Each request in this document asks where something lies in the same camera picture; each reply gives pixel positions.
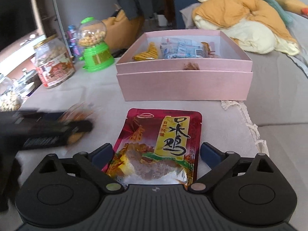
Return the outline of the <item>blue white snack packet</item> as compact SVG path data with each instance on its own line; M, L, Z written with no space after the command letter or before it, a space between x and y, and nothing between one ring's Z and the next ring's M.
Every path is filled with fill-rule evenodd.
M182 38L162 37L160 43L163 59L207 58L208 54L200 42Z

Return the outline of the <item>small wrapped pastry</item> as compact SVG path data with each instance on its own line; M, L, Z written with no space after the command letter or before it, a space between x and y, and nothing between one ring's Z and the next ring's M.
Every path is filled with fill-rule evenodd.
M80 103L71 106L60 116L60 122L75 127L68 136L66 146L77 143L85 134L93 130L94 114L95 108L92 104Z

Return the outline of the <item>glass jar of nuts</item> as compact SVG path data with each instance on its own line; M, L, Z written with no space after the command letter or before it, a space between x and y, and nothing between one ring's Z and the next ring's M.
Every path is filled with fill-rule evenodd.
M0 110L1 112L16 111L22 106L23 100L14 88L13 81L0 74Z

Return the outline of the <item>pink cardboard box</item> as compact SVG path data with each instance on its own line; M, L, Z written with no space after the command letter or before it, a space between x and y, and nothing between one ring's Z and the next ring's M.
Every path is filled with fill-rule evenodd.
M154 59L135 62L133 56L153 42L180 38L207 42L216 58ZM245 101L251 86L253 62L218 30L146 32L117 61L117 80L126 101Z

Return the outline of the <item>orange cream blanket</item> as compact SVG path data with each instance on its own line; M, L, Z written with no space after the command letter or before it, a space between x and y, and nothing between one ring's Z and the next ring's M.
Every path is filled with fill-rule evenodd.
M292 18L275 0L198 0L192 19L199 29L220 30L242 50L300 53L288 26Z

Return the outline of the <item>red chicken snack pouch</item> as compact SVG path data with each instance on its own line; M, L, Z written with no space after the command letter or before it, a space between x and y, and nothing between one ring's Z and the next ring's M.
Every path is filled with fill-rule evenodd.
M106 174L124 187L187 187L196 179L201 131L196 111L130 109Z

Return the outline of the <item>red orange snack packet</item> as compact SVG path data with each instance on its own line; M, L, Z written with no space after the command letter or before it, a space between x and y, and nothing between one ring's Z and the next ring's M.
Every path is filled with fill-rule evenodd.
M202 42L203 49L205 56L212 59L219 59L220 56L216 54L215 51L213 51L210 47L210 45L207 42Z

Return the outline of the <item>large peanut jar red label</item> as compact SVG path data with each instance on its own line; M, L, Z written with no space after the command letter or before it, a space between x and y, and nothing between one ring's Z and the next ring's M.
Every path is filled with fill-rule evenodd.
M33 49L35 69L46 88L60 85L75 73L70 54L57 35L54 34L37 43Z

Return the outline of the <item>green gumball candy dispenser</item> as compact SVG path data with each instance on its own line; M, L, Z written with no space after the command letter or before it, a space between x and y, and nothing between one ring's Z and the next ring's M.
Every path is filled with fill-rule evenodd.
M81 60L88 72L103 70L114 64L114 57L105 42L106 25L94 17L86 17L77 31L78 45L83 48Z

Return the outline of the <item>yellow snack packet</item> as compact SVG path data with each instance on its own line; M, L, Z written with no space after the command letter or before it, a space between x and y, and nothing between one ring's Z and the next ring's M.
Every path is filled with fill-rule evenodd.
M133 56L133 61L145 61L145 60L155 60L158 59L158 50L153 42L150 42L148 49L144 52L136 54Z

